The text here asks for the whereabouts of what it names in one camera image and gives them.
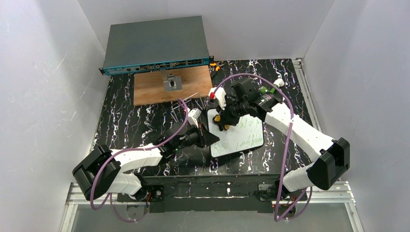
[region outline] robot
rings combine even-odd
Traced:
[[[283,80],[278,79],[274,85],[282,87]],[[221,87],[212,88],[209,92],[210,99],[217,103],[218,112],[212,123],[218,125],[221,131],[235,126],[242,116],[251,115],[286,134],[291,111],[274,88],[256,89],[247,78],[235,82],[232,88],[234,95],[226,94]],[[192,145],[205,148],[219,141],[219,137],[211,134],[202,123],[198,122],[200,113],[198,109],[190,110],[188,125],[164,145],[150,151],[127,151],[112,159],[96,184],[94,199],[105,193],[124,193],[136,201],[143,200],[148,192],[154,189],[146,184],[142,176],[133,173],[132,170],[168,162],[179,149]],[[284,175],[280,193],[283,199],[295,191],[311,186],[328,190],[350,166],[350,145],[344,138],[335,140],[316,130],[297,115],[294,115],[292,121],[291,140],[305,151],[312,163],[288,171]],[[160,138],[145,147],[160,144],[173,135],[180,126],[180,123],[174,124]],[[74,168],[73,176],[87,200],[90,200],[91,186],[96,173],[111,155],[111,150],[107,146],[98,146]],[[279,191],[278,183],[279,180],[265,190],[255,189],[253,194],[261,199],[276,198]]]

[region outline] green object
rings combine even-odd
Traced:
[[[266,88],[265,86],[262,86],[262,88],[259,89],[259,91],[260,91],[262,94],[264,94],[264,93],[266,93],[266,92],[274,93],[275,90],[276,90],[275,88],[272,88],[271,90],[268,90],[268,88]]]

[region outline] wall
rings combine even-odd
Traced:
[[[77,1],[0,3],[0,231],[58,231],[108,77]]]
[[[79,0],[104,48],[111,24],[202,15],[216,59],[303,57],[334,0]]]
[[[304,63],[324,132],[351,143],[365,231],[408,231],[410,4],[336,0]]]

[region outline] black marble surface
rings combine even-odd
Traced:
[[[264,60],[231,60],[224,61],[223,70],[212,80],[216,86],[223,78],[236,73],[253,73],[271,82],[278,77],[283,78],[283,92],[290,98],[296,114],[311,124],[304,98],[298,83],[292,61],[290,59]],[[261,81],[253,80],[261,86]],[[228,81],[227,93],[232,93]],[[97,144],[106,144],[111,149],[139,147],[153,142],[175,121],[171,117],[171,105],[176,102],[143,105],[134,107],[133,75],[114,75],[108,86],[102,107],[100,122],[94,140]],[[188,107],[197,107],[196,101],[188,103]],[[205,106],[213,107],[213,103],[204,98]],[[177,110],[178,120],[183,114]],[[209,148],[188,147],[179,150],[175,158],[159,167],[145,167],[137,171],[143,176],[152,175],[217,175],[217,174],[278,174],[284,149],[285,135],[275,128],[264,124],[264,146],[233,155],[213,158]],[[308,165],[307,155],[294,143],[289,146],[286,170]]]

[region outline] pliers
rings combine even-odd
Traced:
[[[222,61],[218,61],[217,63],[211,63],[209,66],[211,67],[215,67],[215,70],[211,72],[211,79],[214,78],[216,76],[216,74],[218,73],[219,69],[221,69],[221,67],[224,65],[224,63],[222,63]]]

